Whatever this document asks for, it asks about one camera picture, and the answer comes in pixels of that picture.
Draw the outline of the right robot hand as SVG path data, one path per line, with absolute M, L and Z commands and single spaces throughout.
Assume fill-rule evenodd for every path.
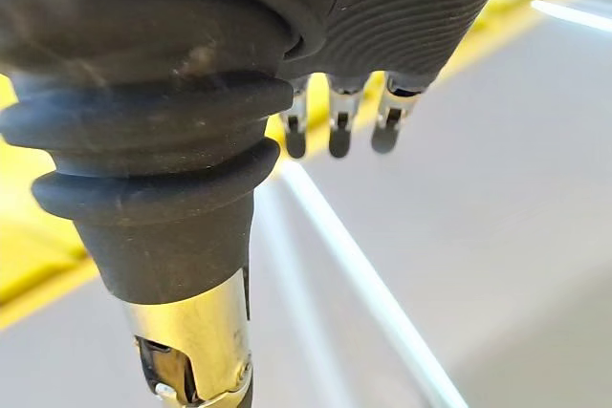
M 248 407 L 253 192 L 279 145 L 305 152 L 306 88 L 330 87 L 341 158 L 383 71 L 373 149 L 390 152 L 488 0 L 1 0 L 8 144 L 47 152 L 33 183 L 127 308 L 150 391 Z

